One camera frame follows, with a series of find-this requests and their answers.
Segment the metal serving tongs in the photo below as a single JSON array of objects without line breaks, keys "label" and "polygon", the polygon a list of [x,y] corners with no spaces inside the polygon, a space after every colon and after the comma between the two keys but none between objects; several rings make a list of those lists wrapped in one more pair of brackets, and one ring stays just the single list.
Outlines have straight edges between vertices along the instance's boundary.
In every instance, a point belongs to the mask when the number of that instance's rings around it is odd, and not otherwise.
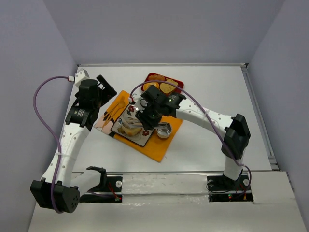
[{"label": "metal serving tongs", "polygon": [[172,127],[170,123],[168,122],[159,122],[159,123],[147,123],[147,122],[141,122],[139,120],[134,120],[134,121],[126,121],[124,119],[119,119],[119,124],[126,127],[126,128],[142,128],[144,130],[172,130]]}]

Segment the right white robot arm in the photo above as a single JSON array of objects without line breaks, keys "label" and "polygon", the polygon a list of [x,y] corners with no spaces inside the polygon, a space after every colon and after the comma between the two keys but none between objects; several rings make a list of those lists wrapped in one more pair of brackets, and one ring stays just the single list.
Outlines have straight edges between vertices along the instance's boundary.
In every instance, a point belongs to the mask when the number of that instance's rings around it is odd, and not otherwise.
[{"label": "right white robot arm", "polygon": [[136,118],[146,130],[158,128],[162,117],[171,116],[216,134],[225,155],[223,178],[228,183],[239,181],[246,167],[243,164],[243,155],[251,137],[243,115],[223,115],[202,107],[184,90],[166,95],[154,86],[148,87],[140,96],[131,92],[129,102],[137,108]]}]

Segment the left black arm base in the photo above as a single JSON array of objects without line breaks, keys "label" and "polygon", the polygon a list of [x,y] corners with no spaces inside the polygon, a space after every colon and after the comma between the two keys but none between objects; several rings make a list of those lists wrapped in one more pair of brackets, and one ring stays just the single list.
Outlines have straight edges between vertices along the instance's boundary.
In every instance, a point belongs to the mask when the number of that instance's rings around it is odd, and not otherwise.
[{"label": "left black arm base", "polygon": [[122,176],[110,176],[104,168],[90,166],[70,184],[78,189],[81,203],[121,203],[122,181]]}]

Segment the pale plain bagel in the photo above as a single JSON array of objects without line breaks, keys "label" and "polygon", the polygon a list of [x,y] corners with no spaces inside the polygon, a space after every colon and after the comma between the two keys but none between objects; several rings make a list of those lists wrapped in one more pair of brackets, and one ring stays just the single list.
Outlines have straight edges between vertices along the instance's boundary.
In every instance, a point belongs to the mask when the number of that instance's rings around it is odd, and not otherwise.
[{"label": "pale plain bagel", "polygon": [[123,132],[129,137],[135,136],[142,131],[142,128],[137,128],[137,127],[127,128],[125,126],[122,126],[121,128],[122,128]]}]

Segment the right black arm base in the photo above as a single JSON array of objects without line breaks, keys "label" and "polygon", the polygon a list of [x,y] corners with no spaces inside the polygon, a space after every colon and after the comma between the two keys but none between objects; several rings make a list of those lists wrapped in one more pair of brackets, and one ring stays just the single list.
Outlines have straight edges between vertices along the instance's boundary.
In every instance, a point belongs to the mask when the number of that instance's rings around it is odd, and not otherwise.
[{"label": "right black arm base", "polygon": [[207,176],[206,189],[209,195],[209,202],[253,202],[249,176],[241,175],[238,180],[233,181],[223,174]]}]

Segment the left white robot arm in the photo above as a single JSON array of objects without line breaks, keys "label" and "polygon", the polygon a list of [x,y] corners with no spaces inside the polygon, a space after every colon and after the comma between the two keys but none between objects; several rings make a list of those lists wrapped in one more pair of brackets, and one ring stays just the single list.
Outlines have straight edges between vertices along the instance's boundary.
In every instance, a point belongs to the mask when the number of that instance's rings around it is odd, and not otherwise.
[{"label": "left white robot arm", "polygon": [[67,80],[78,86],[76,100],[65,118],[62,136],[54,136],[57,149],[50,165],[40,180],[32,181],[30,186],[38,205],[58,214],[73,213],[82,195],[107,184],[104,168],[90,166],[75,179],[72,171],[100,108],[117,94],[102,75],[96,79],[76,75]]}]

